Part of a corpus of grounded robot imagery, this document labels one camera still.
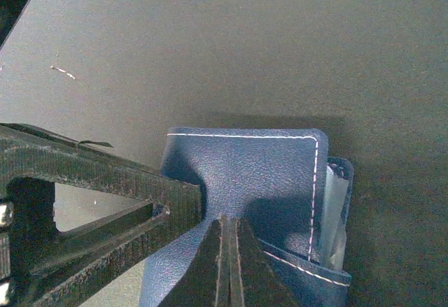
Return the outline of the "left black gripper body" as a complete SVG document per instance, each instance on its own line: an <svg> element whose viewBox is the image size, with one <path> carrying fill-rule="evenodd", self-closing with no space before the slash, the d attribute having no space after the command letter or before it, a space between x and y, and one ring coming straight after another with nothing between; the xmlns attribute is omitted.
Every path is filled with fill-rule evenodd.
<svg viewBox="0 0 448 307"><path fill-rule="evenodd" d="M1 306L7 306L14 293L11 276L11 247L9 228L13 223L13 203L1 203Z"/></svg>

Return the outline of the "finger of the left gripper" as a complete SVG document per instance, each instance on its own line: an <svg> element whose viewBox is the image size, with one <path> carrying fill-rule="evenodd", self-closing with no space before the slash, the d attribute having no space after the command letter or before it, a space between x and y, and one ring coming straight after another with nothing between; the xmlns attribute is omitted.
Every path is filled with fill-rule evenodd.
<svg viewBox="0 0 448 307"><path fill-rule="evenodd" d="M60 231L54 183L16 178L6 189L7 306L78 306L163 245L169 210L152 201Z"/></svg>
<svg viewBox="0 0 448 307"><path fill-rule="evenodd" d="M21 124L1 125L1 198L15 179L34 178L131 199L166 208L180 227L202 220L200 187L161 176L144 165L86 145L55 138Z"/></svg>

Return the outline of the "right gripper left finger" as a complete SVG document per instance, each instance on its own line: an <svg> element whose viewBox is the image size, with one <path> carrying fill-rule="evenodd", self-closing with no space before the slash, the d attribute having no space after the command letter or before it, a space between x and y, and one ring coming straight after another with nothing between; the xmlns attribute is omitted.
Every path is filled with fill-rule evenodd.
<svg viewBox="0 0 448 307"><path fill-rule="evenodd" d="M210 224L190 266L161 306L230 305L229 235L226 216Z"/></svg>

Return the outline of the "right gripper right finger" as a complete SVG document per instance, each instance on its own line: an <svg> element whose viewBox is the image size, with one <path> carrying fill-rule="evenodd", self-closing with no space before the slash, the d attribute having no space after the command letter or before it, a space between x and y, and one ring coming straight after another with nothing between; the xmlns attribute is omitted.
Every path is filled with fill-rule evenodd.
<svg viewBox="0 0 448 307"><path fill-rule="evenodd" d="M300 305L275 274L247 220L230 220L228 250L231 306Z"/></svg>

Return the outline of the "blue card holder wallet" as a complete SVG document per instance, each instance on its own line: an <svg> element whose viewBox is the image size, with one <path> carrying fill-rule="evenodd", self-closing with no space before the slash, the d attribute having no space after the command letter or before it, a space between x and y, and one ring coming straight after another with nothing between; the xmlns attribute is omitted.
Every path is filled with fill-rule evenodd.
<svg viewBox="0 0 448 307"><path fill-rule="evenodd" d="M174 127L163 176L199 185L202 222L147 258L141 306L157 306L190 265L210 223L245 217L274 271L303 306L345 306L342 268L354 179L318 129Z"/></svg>

